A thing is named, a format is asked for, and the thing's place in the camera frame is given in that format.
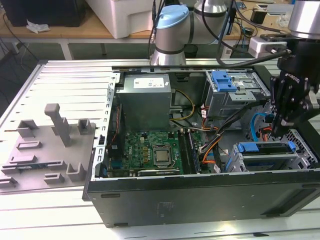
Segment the black computer case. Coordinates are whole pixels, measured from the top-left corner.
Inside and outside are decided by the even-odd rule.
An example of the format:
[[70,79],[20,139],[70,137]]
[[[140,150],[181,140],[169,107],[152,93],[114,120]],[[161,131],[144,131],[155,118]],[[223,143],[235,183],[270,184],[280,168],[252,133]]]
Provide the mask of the black computer case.
[[[264,66],[254,70],[270,88],[268,70]],[[319,159],[317,131],[308,121],[297,130]],[[289,217],[320,196],[318,167],[195,177],[87,179],[84,196],[90,198],[107,227]]]
[[79,27],[86,14],[85,0],[1,0],[14,27],[34,24]]

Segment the cpu socket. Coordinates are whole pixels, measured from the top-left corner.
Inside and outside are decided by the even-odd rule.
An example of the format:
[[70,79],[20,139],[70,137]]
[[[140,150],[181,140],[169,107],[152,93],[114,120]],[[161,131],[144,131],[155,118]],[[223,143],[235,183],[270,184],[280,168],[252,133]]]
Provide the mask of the cpu socket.
[[154,146],[153,147],[153,164],[158,168],[167,168],[171,165],[171,147]]

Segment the yellow wire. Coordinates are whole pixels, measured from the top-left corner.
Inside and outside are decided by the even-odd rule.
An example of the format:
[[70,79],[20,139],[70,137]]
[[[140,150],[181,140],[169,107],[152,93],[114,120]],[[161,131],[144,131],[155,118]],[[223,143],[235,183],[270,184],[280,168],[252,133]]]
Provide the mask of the yellow wire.
[[190,118],[194,113],[195,113],[195,105],[194,105],[194,103],[192,102],[192,100],[190,99],[190,97],[188,97],[187,96],[187,94],[185,94],[183,91],[181,91],[181,90],[179,90],[179,89],[176,89],[175,90],[176,92],[179,92],[179,93],[181,93],[183,96],[185,96],[189,101],[190,101],[190,103],[191,103],[191,105],[192,105],[192,111],[191,111],[191,113],[188,115],[188,116],[184,116],[184,117],[178,117],[178,118],[170,118],[170,120],[185,120],[185,119],[187,119],[187,118]]

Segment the green circuit board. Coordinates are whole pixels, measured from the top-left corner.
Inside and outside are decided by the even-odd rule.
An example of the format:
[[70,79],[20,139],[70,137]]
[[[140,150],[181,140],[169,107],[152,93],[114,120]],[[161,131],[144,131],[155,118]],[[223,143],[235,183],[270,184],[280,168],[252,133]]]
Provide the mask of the green circuit board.
[[[197,145],[201,145],[199,132],[192,133]],[[170,164],[155,165],[154,155],[157,150],[168,150]],[[163,169],[173,168],[183,173],[182,159],[176,131],[167,132],[127,132],[124,145],[123,169]]]

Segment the motherboard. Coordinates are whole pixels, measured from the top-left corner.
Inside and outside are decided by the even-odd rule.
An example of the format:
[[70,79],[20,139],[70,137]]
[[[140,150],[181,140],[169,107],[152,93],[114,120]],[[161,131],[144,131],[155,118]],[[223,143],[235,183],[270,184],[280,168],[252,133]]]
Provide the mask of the motherboard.
[[[184,174],[181,136],[178,131],[127,132],[125,136],[124,170],[168,170]],[[192,136],[190,146],[198,151],[202,145],[201,134],[198,131],[185,133]]]

